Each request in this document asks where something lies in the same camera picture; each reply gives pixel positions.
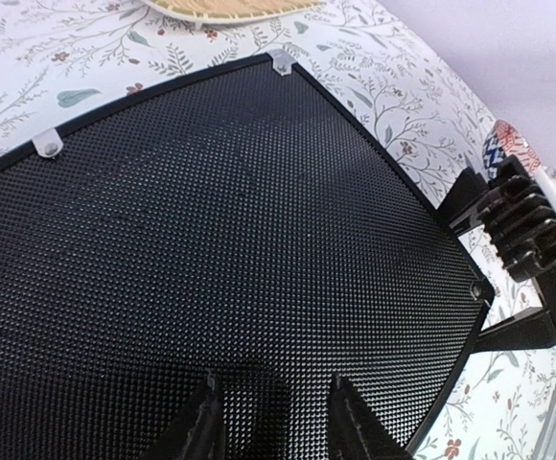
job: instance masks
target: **metal clip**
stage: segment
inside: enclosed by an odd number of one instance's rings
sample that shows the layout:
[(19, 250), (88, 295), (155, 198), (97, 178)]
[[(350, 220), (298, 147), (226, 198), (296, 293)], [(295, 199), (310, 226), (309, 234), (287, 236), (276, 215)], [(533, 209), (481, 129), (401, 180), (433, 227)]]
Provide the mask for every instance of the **metal clip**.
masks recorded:
[(267, 52), (273, 59), (272, 67), (281, 76), (290, 75), (293, 64), (297, 60), (285, 50), (269, 50)]
[(37, 134), (36, 137), (31, 139), (31, 142), (33, 142), (39, 156), (43, 158), (54, 158), (63, 150), (63, 141), (53, 127)]

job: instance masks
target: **mesh texture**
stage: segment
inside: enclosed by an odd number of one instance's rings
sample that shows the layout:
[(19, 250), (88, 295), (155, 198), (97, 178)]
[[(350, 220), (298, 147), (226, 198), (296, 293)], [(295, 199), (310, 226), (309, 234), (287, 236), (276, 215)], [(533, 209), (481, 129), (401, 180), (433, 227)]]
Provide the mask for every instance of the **mesh texture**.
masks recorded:
[(0, 172), (0, 459), (136, 458), (208, 370), (229, 458), (327, 458), (333, 372), (406, 444), (476, 277), (300, 74), (214, 76)]

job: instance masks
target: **red flower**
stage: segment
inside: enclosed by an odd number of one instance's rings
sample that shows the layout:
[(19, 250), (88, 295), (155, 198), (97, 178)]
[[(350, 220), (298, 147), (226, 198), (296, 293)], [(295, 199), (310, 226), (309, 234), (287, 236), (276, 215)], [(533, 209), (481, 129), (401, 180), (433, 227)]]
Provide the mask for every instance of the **red flower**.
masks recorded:
[(60, 62), (64, 62), (67, 58), (69, 58), (69, 53), (65, 53), (64, 51), (61, 51), (60, 53), (55, 53), (55, 55), (52, 58), (52, 62), (57, 62), (58, 60)]
[(127, 87), (127, 95), (130, 96), (131, 94), (139, 93), (144, 86), (142, 83), (135, 83), (135, 86), (128, 86)]
[(459, 455), (459, 446), (461, 446), (461, 440), (449, 440), (447, 446), (447, 449), (444, 451), (444, 456), (449, 457), (449, 460), (452, 460), (454, 457)]

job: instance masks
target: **black border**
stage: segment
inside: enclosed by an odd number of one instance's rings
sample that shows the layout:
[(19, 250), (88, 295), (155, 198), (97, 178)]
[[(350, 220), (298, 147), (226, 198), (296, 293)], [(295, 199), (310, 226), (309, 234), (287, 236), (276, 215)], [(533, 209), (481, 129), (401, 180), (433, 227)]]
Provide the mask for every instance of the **black border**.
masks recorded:
[[(67, 122), (61, 126), (57, 127), (57, 132), (61, 137), (68, 136), (69, 134), (82, 129), (88, 125), (96, 123), (101, 119), (113, 115), (121, 110), (132, 107), (133, 105), (139, 104), (148, 99), (160, 96), (163, 93), (174, 91), (176, 89), (183, 88), (185, 86), (197, 83), (199, 81), (207, 80), (219, 75), (223, 75), (229, 72), (233, 72), (244, 67), (249, 67), (256, 64), (261, 64), (264, 62), (270, 62), (272, 58), (268, 54), (258, 55), (254, 57), (246, 57), (244, 59), (235, 60), (222, 64), (217, 67), (211, 67), (204, 69), (192, 74), (175, 78), (173, 80), (166, 81), (164, 83), (157, 84), (149, 89), (145, 89), (139, 93), (126, 96), (122, 99), (114, 101), (113, 103), (108, 103), (102, 107), (99, 107), (87, 114), (81, 115), (80, 117)], [(459, 358), (452, 368), (451, 374), (447, 378), (444, 386), (440, 390), (440, 393), (436, 397), (433, 405), (431, 406), (429, 412), (418, 426), (412, 437), (407, 443), (406, 449), (414, 453), (418, 448), (420, 443), (423, 441), (433, 423), (437, 419), (442, 407), (444, 407), (449, 395), (454, 388), (457, 379), (461, 375), (463, 368), (465, 367), (468, 357), (474, 350), (474, 346), (478, 339), (478, 332), (482, 328), (482, 324), (487, 317), (489, 307), (494, 300), (494, 290), (491, 287), (489, 281), (482, 275), (478, 265), (474, 262), (470, 254), (465, 250), (465, 247), (458, 240), (457, 236), (449, 227), (449, 224), (444, 221), (440, 215), (437, 213), (436, 209), (433, 207), (431, 202), (423, 195), (421, 190), (416, 186), (416, 184), (410, 179), (410, 177), (405, 173), (405, 171), (399, 166), (399, 164), (393, 159), (393, 157), (384, 149), (384, 147), (378, 142), (378, 140), (355, 118), (355, 116), (346, 108), (340, 101), (338, 101), (327, 89), (325, 89), (311, 74), (306, 71), (301, 65), (293, 64), (292, 70), (301, 76), (309, 85), (311, 85), (320, 95), (329, 102), (357, 131), (363, 138), (375, 149), (377, 150), (384, 161), (398, 174), (400, 179), (407, 185), (411, 192), (414, 193), (415, 197), (424, 205), (425, 209), (429, 215), (434, 219), (434, 221), (444, 230), (444, 232), (449, 235), (452, 241), (459, 248), (466, 261), (470, 265), (472, 272), (478, 280), (484, 283), (483, 292), (486, 293), (486, 298), (481, 300), (481, 309), (478, 318), (475, 321), (474, 327), (468, 339), (466, 340), (465, 346), (459, 355)], [(18, 161), (23, 160), (30, 155), (35, 154), (35, 147), (31, 141), (19, 146), (18, 148), (11, 150), (5, 155), (0, 157), (0, 172), (13, 166)]]

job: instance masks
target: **table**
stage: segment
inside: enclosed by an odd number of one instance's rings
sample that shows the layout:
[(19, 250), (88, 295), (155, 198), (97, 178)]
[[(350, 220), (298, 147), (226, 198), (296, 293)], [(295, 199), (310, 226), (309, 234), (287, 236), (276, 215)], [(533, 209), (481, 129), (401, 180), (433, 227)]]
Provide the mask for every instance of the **table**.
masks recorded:
[[(373, 0), (329, 0), (282, 18), (200, 30), (139, 0), (1, 0), (0, 155), (161, 81), (277, 48), (348, 107), (434, 205), (466, 158), (480, 163), (493, 115)], [(530, 285), (501, 269), (479, 229), (462, 242), (496, 287), (486, 326), (540, 305)], [(556, 348), (471, 356), (416, 458), (529, 458), (555, 382)]]

